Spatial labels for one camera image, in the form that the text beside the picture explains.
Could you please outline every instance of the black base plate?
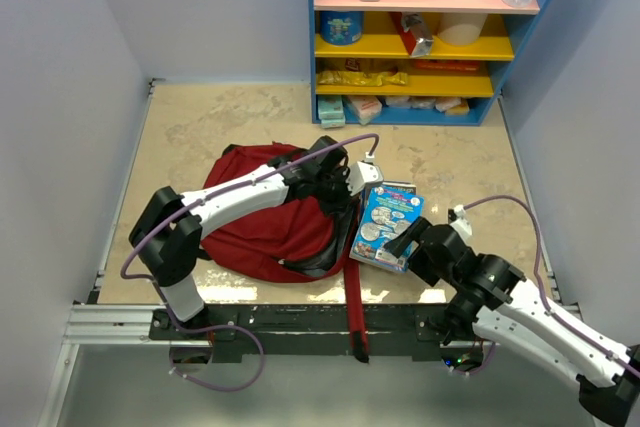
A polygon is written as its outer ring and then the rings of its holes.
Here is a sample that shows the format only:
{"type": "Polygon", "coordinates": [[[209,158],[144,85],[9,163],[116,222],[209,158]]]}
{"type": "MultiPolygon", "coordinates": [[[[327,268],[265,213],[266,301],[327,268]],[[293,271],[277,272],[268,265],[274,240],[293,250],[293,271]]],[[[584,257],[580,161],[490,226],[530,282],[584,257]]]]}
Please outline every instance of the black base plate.
{"type": "MultiPolygon", "coordinates": [[[[447,304],[364,305],[369,351],[372,356],[403,356],[415,361],[442,358],[444,335],[434,330],[429,318],[442,314],[447,304]]],[[[208,304],[210,325],[228,324],[253,332],[269,355],[350,355],[345,305],[241,305],[208,304]]],[[[149,331],[151,340],[206,340],[206,335],[185,335],[171,326],[164,309],[156,310],[149,331]]],[[[473,340],[473,336],[456,340],[473,340]]],[[[215,362],[240,362],[256,347],[235,331],[215,334],[215,362]]]]}

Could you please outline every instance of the food package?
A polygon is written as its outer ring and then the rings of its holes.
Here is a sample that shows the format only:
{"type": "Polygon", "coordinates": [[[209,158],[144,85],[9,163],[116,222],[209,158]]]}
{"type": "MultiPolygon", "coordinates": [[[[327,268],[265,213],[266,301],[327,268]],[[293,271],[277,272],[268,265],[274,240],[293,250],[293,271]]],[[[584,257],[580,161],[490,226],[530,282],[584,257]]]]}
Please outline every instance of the food package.
{"type": "Polygon", "coordinates": [[[436,99],[436,109],[440,112],[446,112],[460,104],[462,104],[462,98],[460,97],[438,97],[436,99]]]}
{"type": "Polygon", "coordinates": [[[462,99],[462,103],[460,105],[451,107],[445,112],[445,115],[467,115],[469,110],[469,102],[467,99],[462,99]]]}
{"type": "Polygon", "coordinates": [[[411,107],[414,109],[433,109],[435,105],[435,97],[411,97],[411,107]]]}
{"type": "Polygon", "coordinates": [[[318,117],[320,120],[344,119],[341,95],[319,95],[318,117]]]}
{"type": "Polygon", "coordinates": [[[382,99],[387,107],[394,109],[410,109],[411,97],[408,95],[385,95],[382,99]]]}
{"type": "Polygon", "coordinates": [[[409,99],[408,95],[385,95],[384,103],[389,107],[403,106],[409,103],[409,99]]]}
{"type": "Polygon", "coordinates": [[[317,78],[320,85],[381,87],[409,82],[401,60],[322,59],[321,67],[317,78]]]}
{"type": "Polygon", "coordinates": [[[345,103],[361,125],[367,125],[382,112],[382,102],[374,95],[347,95],[345,103]]]}
{"type": "Polygon", "coordinates": [[[421,14],[389,12],[389,15],[409,57],[424,57],[431,53],[433,35],[421,14]]]}
{"type": "Polygon", "coordinates": [[[326,119],[320,121],[320,127],[323,129],[337,129],[339,127],[344,127],[345,118],[344,113],[342,114],[341,119],[326,119]]]}
{"type": "Polygon", "coordinates": [[[449,72],[477,72],[480,68],[479,60],[427,60],[414,59],[411,61],[416,69],[445,70],[449,72]]]}

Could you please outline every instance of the snack package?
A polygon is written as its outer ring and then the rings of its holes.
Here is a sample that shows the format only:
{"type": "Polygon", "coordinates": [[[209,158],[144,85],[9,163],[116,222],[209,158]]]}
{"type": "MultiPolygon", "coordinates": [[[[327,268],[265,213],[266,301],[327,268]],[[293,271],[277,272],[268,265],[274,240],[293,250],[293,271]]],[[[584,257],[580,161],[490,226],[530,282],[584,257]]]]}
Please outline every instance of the snack package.
{"type": "Polygon", "coordinates": [[[408,95],[385,95],[384,103],[389,107],[404,106],[409,103],[408,95]]]}
{"type": "Polygon", "coordinates": [[[467,115],[470,110],[471,109],[469,108],[469,101],[467,99],[462,99],[462,103],[460,105],[451,107],[444,114],[445,115],[467,115]]]}
{"type": "Polygon", "coordinates": [[[322,127],[323,129],[338,129],[340,127],[344,127],[344,124],[344,114],[342,114],[341,119],[326,119],[320,121],[320,127],[322,127]]]}
{"type": "Polygon", "coordinates": [[[411,97],[411,107],[413,107],[414,109],[433,109],[435,105],[435,97],[411,97]]]}
{"type": "Polygon", "coordinates": [[[361,125],[367,125],[382,112],[382,102],[375,95],[347,95],[345,104],[361,125]]]}
{"type": "Polygon", "coordinates": [[[407,85],[409,76],[401,60],[322,59],[317,81],[320,85],[381,87],[407,85]]]}
{"type": "Polygon", "coordinates": [[[320,120],[344,119],[341,95],[318,96],[318,118],[320,120]]]}
{"type": "Polygon", "coordinates": [[[419,12],[389,12],[389,15],[409,57],[431,53],[433,35],[419,12]]]}
{"type": "Polygon", "coordinates": [[[384,184],[375,187],[369,194],[349,257],[392,272],[406,272],[411,246],[396,258],[384,245],[420,216],[423,204],[424,199],[413,193],[384,184]]]}
{"type": "Polygon", "coordinates": [[[436,99],[436,109],[440,112],[446,112],[460,104],[462,104],[462,98],[460,97],[438,97],[436,99]]]}

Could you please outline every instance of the backpack strap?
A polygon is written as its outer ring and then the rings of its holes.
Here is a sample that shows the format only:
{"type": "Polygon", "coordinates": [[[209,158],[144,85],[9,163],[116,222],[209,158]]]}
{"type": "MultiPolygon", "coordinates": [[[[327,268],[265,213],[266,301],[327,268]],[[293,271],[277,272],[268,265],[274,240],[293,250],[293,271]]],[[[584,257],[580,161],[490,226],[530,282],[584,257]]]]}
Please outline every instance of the backpack strap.
{"type": "Polygon", "coordinates": [[[348,259],[344,266],[344,290],[347,299],[349,337],[353,356],[360,362],[369,363],[369,341],[364,322],[364,308],[360,295],[360,264],[348,259]]]}
{"type": "Polygon", "coordinates": [[[204,250],[202,247],[198,249],[198,258],[202,260],[207,260],[207,261],[213,260],[211,256],[207,253],[207,251],[204,250]]]}

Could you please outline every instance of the yellow bag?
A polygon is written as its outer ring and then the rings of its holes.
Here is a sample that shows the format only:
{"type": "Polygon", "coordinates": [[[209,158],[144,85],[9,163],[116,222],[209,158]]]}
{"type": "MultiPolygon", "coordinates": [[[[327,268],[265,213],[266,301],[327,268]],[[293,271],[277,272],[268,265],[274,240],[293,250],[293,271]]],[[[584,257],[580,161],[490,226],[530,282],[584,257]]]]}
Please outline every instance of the yellow bag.
{"type": "Polygon", "coordinates": [[[359,87],[407,85],[409,76],[403,68],[401,60],[322,59],[317,81],[320,85],[359,87]]]}

